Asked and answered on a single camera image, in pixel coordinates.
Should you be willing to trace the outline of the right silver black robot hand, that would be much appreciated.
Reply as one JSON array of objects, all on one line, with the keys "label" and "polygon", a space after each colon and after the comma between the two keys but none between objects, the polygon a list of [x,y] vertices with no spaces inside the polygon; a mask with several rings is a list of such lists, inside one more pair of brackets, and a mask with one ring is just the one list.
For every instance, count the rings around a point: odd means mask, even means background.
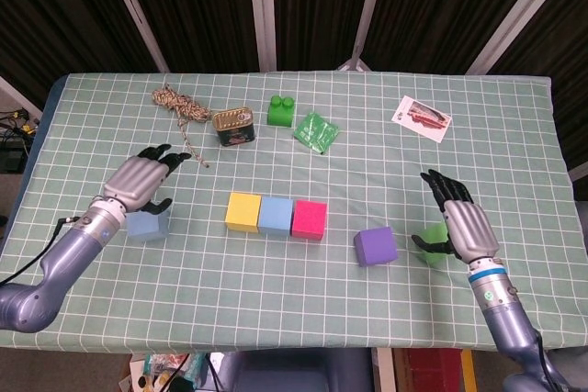
[{"label": "right silver black robot hand", "polygon": [[420,175],[433,192],[447,227],[447,237],[428,242],[413,234],[413,243],[424,252],[453,254],[463,263],[493,258],[499,243],[484,210],[474,203],[468,188],[434,169]]}]

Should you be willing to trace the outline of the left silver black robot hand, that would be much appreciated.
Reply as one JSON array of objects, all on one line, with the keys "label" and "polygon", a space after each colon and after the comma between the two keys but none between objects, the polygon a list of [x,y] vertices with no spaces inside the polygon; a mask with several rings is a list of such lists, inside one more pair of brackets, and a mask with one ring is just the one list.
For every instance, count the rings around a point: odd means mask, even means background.
[{"label": "left silver black robot hand", "polygon": [[152,198],[165,179],[191,158],[186,152],[166,153],[170,144],[147,147],[125,161],[104,184],[102,197],[117,200],[127,213],[144,211],[153,215],[165,212],[173,200],[154,204]]}]

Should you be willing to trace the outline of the green foam cube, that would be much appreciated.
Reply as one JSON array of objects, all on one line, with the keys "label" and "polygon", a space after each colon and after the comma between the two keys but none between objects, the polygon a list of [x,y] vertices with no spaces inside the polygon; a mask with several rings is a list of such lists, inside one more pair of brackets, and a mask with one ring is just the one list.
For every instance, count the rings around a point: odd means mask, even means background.
[{"label": "green foam cube", "polygon": [[[444,222],[437,222],[430,224],[426,229],[418,233],[418,236],[423,242],[433,244],[437,242],[447,241],[447,226]],[[431,252],[423,249],[420,245],[416,245],[419,257],[432,267],[440,267],[445,264],[450,254],[445,252]]]}]

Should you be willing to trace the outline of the yellow foam cube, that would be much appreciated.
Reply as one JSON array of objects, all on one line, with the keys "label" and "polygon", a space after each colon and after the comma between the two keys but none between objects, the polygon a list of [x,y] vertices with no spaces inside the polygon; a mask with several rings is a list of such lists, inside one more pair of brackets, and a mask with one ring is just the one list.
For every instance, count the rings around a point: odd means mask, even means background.
[{"label": "yellow foam cube", "polygon": [[225,224],[229,230],[258,233],[260,195],[231,192]]}]

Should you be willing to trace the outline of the light blue foam cube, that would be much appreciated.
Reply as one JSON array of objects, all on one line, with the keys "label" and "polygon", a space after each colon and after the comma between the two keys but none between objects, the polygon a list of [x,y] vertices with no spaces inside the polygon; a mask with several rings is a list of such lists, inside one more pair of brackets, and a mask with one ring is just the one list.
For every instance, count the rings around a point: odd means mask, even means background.
[{"label": "light blue foam cube", "polygon": [[262,234],[288,236],[293,216],[293,200],[263,196],[257,227]]},{"label": "light blue foam cube", "polygon": [[133,241],[158,241],[168,236],[168,210],[154,215],[144,211],[129,213],[126,217],[127,237]]}]

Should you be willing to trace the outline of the magenta foam cube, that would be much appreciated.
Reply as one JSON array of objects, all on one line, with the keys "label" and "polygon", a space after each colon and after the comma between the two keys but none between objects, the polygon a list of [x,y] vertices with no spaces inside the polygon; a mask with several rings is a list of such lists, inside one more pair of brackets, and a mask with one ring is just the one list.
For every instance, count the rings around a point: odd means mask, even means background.
[{"label": "magenta foam cube", "polygon": [[327,205],[321,202],[297,200],[294,204],[291,236],[321,241],[325,232]]}]

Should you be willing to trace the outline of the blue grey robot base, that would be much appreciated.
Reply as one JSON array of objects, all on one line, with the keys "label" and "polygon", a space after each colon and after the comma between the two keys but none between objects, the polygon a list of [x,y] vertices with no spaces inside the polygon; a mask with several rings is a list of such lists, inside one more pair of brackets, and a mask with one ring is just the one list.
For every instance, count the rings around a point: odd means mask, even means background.
[{"label": "blue grey robot base", "polygon": [[374,392],[367,348],[282,348],[225,353],[226,392]]}]

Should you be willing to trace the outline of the purple foam cube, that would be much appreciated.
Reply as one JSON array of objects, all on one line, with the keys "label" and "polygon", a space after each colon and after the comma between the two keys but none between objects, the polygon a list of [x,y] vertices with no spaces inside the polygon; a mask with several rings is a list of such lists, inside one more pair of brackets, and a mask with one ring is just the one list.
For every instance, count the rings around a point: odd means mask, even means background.
[{"label": "purple foam cube", "polygon": [[361,230],[354,237],[356,257],[360,266],[371,266],[395,261],[397,244],[390,227]]}]

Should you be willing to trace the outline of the yellow board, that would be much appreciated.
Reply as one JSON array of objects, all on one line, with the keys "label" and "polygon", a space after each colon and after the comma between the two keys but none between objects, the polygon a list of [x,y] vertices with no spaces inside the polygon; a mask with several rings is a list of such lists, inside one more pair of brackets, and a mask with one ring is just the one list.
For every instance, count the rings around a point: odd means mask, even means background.
[{"label": "yellow board", "polygon": [[472,350],[462,349],[460,359],[464,392],[478,392]]}]

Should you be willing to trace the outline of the red box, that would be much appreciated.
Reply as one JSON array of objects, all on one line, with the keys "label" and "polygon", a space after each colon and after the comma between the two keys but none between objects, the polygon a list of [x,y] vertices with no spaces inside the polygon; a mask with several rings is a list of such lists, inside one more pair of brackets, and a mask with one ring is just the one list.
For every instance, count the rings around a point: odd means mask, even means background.
[{"label": "red box", "polygon": [[460,349],[413,348],[408,360],[413,392],[460,392]]}]

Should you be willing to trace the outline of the green checked tablecloth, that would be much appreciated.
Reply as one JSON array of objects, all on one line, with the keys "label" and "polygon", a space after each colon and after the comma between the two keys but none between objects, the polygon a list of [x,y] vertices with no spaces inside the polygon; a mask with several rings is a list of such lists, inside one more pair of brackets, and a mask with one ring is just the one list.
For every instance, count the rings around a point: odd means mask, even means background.
[{"label": "green checked tablecloth", "polygon": [[[201,160],[164,182],[168,236],[118,233],[46,330],[0,330],[0,347],[167,352],[301,346],[492,348],[466,266],[425,263],[411,236],[442,218],[420,173],[461,181],[485,210],[526,312],[548,348],[588,343],[588,256],[553,121],[551,82],[408,73],[74,73],[54,86],[0,255],[0,279],[29,263],[59,218],[149,145],[183,146],[154,90],[254,112],[254,141],[224,148],[192,124]],[[290,96],[290,128],[266,123]],[[391,118],[404,95],[450,115],[440,143]],[[325,154],[293,136],[316,112],[340,131]],[[327,205],[321,241],[229,230],[231,192]],[[360,266],[354,237],[390,227],[398,258]]]}]

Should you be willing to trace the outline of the white table leg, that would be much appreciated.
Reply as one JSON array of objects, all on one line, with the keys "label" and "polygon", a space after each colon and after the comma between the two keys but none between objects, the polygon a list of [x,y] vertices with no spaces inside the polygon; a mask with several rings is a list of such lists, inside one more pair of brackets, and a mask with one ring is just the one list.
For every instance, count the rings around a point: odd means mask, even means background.
[{"label": "white table leg", "polygon": [[375,392],[397,392],[395,366],[391,348],[372,348]]}]

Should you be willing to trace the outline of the green foil sachet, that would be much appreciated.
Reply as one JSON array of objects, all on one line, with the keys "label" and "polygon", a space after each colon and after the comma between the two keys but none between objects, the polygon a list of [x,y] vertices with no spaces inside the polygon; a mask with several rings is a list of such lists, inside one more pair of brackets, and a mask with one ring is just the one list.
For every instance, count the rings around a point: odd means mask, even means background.
[{"label": "green foil sachet", "polygon": [[306,147],[325,154],[339,134],[339,127],[316,112],[310,112],[294,130],[293,136]]}]

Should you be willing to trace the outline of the pile of colourful packets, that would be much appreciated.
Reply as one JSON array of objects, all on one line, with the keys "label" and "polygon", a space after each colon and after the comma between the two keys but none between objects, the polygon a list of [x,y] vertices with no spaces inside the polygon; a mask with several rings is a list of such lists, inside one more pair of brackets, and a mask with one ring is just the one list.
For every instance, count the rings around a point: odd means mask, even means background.
[{"label": "pile of colourful packets", "polygon": [[209,353],[146,354],[130,359],[127,386],[121,392],[221,392]]}]

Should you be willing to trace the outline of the white metal frame post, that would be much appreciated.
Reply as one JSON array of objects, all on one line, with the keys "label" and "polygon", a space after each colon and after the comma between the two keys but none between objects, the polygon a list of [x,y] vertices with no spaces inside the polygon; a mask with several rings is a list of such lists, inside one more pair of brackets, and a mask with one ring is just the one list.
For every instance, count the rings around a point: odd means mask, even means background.
[{"label": "white metal frame post", "polygon": [[138,29],[145,47],[150,53],[158,71],[160,73],[169,73],[168,63],[160,49],[152,28],[145,16],[139,0],[122,0],[130,13],[130,16]]},{"label": "white metal frame post", "polygon": [[0,75],[0,96],[10,97],[13,101],[24,107],[29,114],[38,120],[42,118],[42,110],[22,95],[11,83]]},{"label": "white metal frame post", "polygon": [[252,0],[254,31],[261,72],[277,70],[275,0]]},{"label": "white metal frame post", "polygon": [[466,75],[487,74],[546,1],[516,0],[468,68]]},{"label": "white metal frame post", "polygon": [[339,71],[369,72],[370,68],[361,60],[377,0],[364,0],[361,17],[350,58],[338,67]]}]

